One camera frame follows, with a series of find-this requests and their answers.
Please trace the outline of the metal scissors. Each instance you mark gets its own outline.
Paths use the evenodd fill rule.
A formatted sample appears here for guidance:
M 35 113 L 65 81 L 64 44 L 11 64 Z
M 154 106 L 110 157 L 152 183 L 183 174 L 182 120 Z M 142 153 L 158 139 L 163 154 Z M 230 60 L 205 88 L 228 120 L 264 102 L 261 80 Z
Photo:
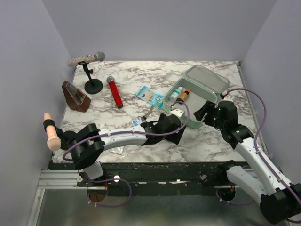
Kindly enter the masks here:
M 151 115 L 151 113 L 152 113 L 152 111 L 153 111 L 153 106 L 151 106 L 151 108 L 149 109 L 149 111 L 143 116 L 143 118 L 146 120 L 150 115 Z

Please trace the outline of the white green-cap medicine bottle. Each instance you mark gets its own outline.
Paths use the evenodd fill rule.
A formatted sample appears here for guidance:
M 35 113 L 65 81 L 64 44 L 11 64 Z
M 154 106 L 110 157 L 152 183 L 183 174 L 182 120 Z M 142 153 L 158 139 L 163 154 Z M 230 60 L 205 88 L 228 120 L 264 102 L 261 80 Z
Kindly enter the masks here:
M 183 90 L 183 87 L 178 87 L 177 89 L 175 89 L 172 92 L 172 94 L 170 95 L 169 100 L 176 101 L 178 96 L 181 94 L 182 90 Z

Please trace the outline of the glitter microphone on stand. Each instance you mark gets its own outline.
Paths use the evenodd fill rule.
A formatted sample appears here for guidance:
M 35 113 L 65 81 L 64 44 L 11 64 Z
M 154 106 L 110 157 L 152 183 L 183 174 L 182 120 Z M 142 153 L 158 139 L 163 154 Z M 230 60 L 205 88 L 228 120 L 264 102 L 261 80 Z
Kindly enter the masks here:
M 98 51 L 94 54 L 69 59 L 67 60 L 66 64 L 67 66 L 72 67 L 78 65 L 80 62 L 85 62 L 87 64 L 92 62 L 102 62 L 105 60 L 105 57 L 106 55 L 104 52 Z

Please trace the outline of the blue cotton swab packet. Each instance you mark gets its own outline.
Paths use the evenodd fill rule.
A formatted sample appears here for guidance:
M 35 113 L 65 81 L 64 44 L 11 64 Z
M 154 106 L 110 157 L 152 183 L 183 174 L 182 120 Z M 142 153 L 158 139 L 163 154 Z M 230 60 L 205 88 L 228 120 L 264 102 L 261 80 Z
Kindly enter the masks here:
M 163 106 L 163 99 L 164 96 L 152 89 L 150 89 L 147 86 L 143 86 L 138 93 L 136 94 L 138 98 L 141 100 L 147 102 L 151 106 L 157 108 L 160 110 Z

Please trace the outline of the black round stand base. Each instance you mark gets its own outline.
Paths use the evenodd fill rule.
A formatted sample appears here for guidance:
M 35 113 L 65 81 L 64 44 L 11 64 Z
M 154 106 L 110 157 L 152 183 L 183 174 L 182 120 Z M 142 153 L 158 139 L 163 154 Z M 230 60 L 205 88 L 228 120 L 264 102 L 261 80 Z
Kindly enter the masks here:
M 68 143 L 74 139 L 76 132 L 70 130 L 63 132 L 62 129 L 56 128 L 56 133 L 59 139 L 61 140 L 60 148 L 62 150 L 68 150 L 69 149 Z

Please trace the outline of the pink beige microphone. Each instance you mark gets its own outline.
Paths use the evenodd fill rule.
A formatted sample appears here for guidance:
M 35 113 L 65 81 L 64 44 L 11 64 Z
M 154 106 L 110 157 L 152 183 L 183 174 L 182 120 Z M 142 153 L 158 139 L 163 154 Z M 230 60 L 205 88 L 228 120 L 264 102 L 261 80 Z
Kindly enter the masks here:
M 47 133 L 47 146 L 51 151 L 57 151 L 61 147 L 61 140 L 57 135 L 55 122 L 52 120 L 50 113 L 44 113 L 45 131 Z

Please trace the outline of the brown wooden metronome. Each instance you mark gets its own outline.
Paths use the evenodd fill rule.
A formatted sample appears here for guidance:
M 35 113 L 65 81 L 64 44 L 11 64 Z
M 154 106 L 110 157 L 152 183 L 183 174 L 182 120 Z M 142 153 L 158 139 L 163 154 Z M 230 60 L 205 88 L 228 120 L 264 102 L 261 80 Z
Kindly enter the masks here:
M 62 90 L 68 107 L 77 112 L 85 113 L 91 103 L 91 99 L 72 83 L 64 81 Z

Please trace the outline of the red handheld microphone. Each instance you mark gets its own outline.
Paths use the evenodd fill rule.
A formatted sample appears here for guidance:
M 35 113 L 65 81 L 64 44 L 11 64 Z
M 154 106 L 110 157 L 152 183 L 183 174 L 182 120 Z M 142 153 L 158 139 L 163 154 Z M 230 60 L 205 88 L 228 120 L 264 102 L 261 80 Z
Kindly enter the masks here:
M 115 79 L 112 76 L 109 76 L 109 77 L 107 77 L 106 81 L 109 84 L 109 87 L 111 89 L 112 96 L 114 98 L 116 107 L 118 109 L 121 109 L 123 107 L 123 102 L 121 100 L 118 88 L 116 86 Z

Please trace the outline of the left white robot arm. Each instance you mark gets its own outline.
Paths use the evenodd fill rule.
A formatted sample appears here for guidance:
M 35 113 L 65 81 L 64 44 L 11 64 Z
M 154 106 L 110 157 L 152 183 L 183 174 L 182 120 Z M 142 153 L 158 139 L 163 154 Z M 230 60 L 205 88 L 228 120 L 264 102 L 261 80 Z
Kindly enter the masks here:
M 75 169 L 84 171 L 89 182 L 99 186 L 104 182 L 104 170 L 98 157 L 102 152 L 122 146 L 154 145 L 162 140 L 179 144 L 187 122 L 183 112 L 161 114 L 157 121 L 144 121 L 140 125 L 116 130 L 100 130 L 92 123 L 75 133 L 69 131 L 65 161 L 73 162 Z

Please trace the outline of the clear zip bag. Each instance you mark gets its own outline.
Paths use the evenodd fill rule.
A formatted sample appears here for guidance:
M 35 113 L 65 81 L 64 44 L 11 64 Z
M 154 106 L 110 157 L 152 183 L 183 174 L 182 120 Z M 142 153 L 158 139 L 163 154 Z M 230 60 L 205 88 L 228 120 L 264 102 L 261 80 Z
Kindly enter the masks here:
M 124 159 L 124 151 L 126 150 L 126 147 L 116 147 L 109 150 L 110 156 L 113 156 L 118 159 Z

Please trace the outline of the amber orange-cap bottle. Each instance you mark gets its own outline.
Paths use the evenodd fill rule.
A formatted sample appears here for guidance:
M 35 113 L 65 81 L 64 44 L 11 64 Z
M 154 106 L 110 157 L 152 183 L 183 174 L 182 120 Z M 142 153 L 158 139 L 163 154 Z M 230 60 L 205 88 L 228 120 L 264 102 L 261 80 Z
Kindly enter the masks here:
M 191 90 L 190 89 L 186 89 L 184 92 L 182 92 L 176 101 L 182 101 L 185 102 L 185 100 L 189 97 Z

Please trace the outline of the black microphone stand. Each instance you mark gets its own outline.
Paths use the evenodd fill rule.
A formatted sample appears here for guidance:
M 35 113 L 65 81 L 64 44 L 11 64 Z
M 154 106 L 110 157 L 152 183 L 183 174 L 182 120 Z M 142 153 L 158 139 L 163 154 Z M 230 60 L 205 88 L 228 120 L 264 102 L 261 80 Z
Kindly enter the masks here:
M 88 81 L 85 83 L 84 89 L 89 94 L 97 94 L 103 89 L 103 83 L 99 79 L 92 79 L 91 74 L 93 74 L 92 69 L 88 69 L 88 63 L 85 61 L 81 61 L 78 63 L 83 67 L 86 76 L 88 77 Z

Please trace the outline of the blue plaster packet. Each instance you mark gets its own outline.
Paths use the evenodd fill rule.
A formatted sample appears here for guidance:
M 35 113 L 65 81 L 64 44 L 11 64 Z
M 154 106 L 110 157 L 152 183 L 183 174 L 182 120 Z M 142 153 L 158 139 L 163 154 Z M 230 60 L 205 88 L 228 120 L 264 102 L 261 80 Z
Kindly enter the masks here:
M 137 118 L 132 119 L 132 126 L 136 127 L 139 126 L 141 123 L 146 121 L 146 117 L 144 116 L 139 116 Z

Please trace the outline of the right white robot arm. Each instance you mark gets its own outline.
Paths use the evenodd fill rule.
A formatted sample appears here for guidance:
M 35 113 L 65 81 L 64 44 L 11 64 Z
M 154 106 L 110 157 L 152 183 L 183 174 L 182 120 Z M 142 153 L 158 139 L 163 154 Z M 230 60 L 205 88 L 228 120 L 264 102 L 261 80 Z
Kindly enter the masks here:
M 271 224 L 300 214 L 301 185 L 293 184 L 272 164 L 259 148 L 248 127 L 238 122 L 238 111 L 231 101 L 205 105 L 194 113 L 198 121 L 221 132 L 222 138 L 238 152 L 257 178 L 235 164 L 217 171 L 217 181 L 223 185 L 232 182 L 243 189 L 259 205 L 261 213 Z

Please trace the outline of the mint green medicine case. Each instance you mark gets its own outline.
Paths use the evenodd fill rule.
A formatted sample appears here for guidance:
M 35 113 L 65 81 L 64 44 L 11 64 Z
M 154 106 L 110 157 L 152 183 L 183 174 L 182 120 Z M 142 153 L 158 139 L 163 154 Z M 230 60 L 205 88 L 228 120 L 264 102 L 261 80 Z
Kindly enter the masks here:
M 195 65 L 185 72 L 185 76 L 180 78 L 167 92 L 164 97 L 162 109 L 165 112 L 170 112 L 171 104 L 174 103 L 170 99 L 172 93 L 179 87 L 183 91 L 190 89 L 191 93 L 185 100 L 190 111 L 190 119 L 187 126 L 192 129 L 200 128 L 203 123 L 197 121 L 194 112 L 198 111 L 206 101 L 217 103 L 220 101 L 220 94 L 229 87 L 230 81 L 201 65 Z

